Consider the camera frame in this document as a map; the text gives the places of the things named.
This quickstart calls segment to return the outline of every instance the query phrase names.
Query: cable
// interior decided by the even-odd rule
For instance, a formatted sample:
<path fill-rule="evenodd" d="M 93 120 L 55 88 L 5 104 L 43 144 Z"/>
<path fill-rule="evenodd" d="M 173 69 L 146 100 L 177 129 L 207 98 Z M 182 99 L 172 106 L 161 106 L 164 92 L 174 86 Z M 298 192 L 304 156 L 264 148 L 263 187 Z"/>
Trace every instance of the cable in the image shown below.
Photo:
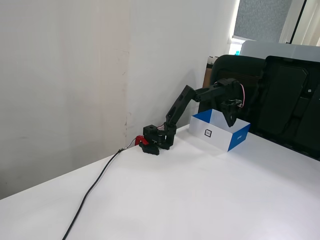
<path fill-rule="evenodd" d="M 121 153 L 123 150 L 126 150 L 128 147 L 130 147 L 130 145 L 127 146 L 126 148 L 121 148 L 121 149 L 119 149 L 119 150 L 116 152 L 116 154 L 113 155 L 112 158 L 111 158 L 111 159 L 107 162 L 107 164 L 104 166 L 102 172 L 100 173 L 100 175 L 98 176 L 98 178 L 95 180 L 94 184 L 89 188 L 89 190 L 88 190 L 88 191 L 86 192 L 86 194 L 84 195 L 84 198 L 83 198 L 83 200 L 82 200 L 82 202 L 81 202 L 81 204 L 80 204 L 80 207 L 78 208 L 78 211 L 76 212 L 76 214 L 75 214 L 75 216 L 74 216 L 74 218 L 73 218 L 73 220 L 72 220 L 72 222 L 71 222 L 68 230 L 66 231 L 65 235 L 63 236 L 63 239 L 62 239 L 62 240 L 66 240 L 66 239 L 67 239 L 67 237 L 68 237 L 68 235 L 69 235 L 72 227 L 74 226 L 74 224 L 75 224 L 75 222 L 76 222 L 76 220 L 77 220 L 77 218 L 78 218 L 78 216 L 79 216 L 79 214 L 80 214 L 80 212 L 81 212 L 81 210 L 82 210 L 82 208 L 83 208 L 83 206 L 84 206 L 84 204 L 85 204 L 85 201 L 87 200 L 88 195 L 90 194 L 91 190 L 95 187 L 95 185 L 97 184 L 97 182 L 100 180 L 101 176 L 104 174 L 104 172 L 105 172 L 106 168 L 108 167 L 108 165 L 111 163 L 111 161 L 112 161 L 119 153 Z"/>
<path fill-rule="evenodd" d="M 131 144 L 134 142 L 134 140 L 136 140 L 136 137 L 131 141 L 131 143 L 127 146 L 127 147 L 125 147 L 124 149 L 126 150 L 126 149 L 128 149 L 130 146 L 131 146 Z"/>
<path fill-rule="evenodd" d="M 244 86 L 241 83 L 240 83 L 240 85 L 242 87 L 242 92 L 243 92 L 243 102 L 242 102 L 242 106 L 241 106 L 241 108 L 243 108 L 245 106 L 246 94 L 245 94 Z"/>
<path fill-rule="evenodd" d="M 156 128 L 157 128 L 157 129 L 160 129 L 160 128 L 162 128 L 164 125 L 165 125 L 165 124 L 162 124 L 161 126 L 157 126 Z"/>

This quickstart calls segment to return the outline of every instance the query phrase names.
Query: robotic arm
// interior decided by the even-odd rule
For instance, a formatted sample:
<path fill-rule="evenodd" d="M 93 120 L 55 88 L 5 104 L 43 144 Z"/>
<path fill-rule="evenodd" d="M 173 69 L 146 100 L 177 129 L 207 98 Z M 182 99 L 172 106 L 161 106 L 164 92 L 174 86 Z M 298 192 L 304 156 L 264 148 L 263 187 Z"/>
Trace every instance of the robotic arm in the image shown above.
<path fill-rule="evenodd" d="M 160 130 L 155 125 L 145 126 L 143 136 L 136 138 L 135 145 L 139 144 L 143 152 L 154 155 L 159 155 L 159 148 L 169 150 L 174 144 L 176 124 L 191 100 L 198 103 L 211 101 L 213 104 L 218 104 L 228 126 L 232 127 L 242 107 L 242 101 L 239 100 L 241 89 L 240 83 L 233 78 L 221 79 L 210 87 L 197 90 L 188 85 L 185 86 L 165 116 L 164 129 Z"/>

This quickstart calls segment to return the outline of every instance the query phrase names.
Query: table surface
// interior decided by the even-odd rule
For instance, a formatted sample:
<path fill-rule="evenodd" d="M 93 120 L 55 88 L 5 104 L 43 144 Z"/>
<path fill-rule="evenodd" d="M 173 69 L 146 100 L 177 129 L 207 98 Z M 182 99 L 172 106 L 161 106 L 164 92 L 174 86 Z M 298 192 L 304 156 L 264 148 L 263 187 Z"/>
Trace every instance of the table surface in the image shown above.
<path fill-rule="evenodd" d="M 228 153 L 179 129 L 122 152 L 68 240 L 319 240 L 320 162 L 249 134 Z M 110 157 L 0 200 L 1 239 L 59 240 Z"/>

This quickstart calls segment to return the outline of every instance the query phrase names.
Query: blue and white box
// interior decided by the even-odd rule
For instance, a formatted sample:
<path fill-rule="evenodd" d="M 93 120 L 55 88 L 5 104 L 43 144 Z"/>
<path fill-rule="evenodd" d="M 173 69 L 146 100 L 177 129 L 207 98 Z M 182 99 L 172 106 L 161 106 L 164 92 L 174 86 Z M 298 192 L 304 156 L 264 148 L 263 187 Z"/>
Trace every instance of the blue and white box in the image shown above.
<path fill-rule="evenodd" d="M 210 109 L 191 117 L 189 132 L 228 152 L 235 146 L 246 140 L 250 123 L 237 119 L 232 127 L 229 127 L 222 112 Z"/>

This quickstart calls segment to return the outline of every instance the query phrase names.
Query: red object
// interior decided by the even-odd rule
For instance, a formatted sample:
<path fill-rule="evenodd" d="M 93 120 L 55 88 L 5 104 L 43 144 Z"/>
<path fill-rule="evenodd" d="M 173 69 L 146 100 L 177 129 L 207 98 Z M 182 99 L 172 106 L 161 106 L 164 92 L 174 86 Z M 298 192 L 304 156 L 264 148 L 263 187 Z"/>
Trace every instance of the red object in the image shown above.
<path fill-rule="evenodd" d="M 134 145 L 138 145 L 140 142 L 142 142 L 143 145 L 148 145 L 149 142 L 144 138 L 144 136 L 142 135 L 139 135 L 135 138 L 135 143 Z"/>

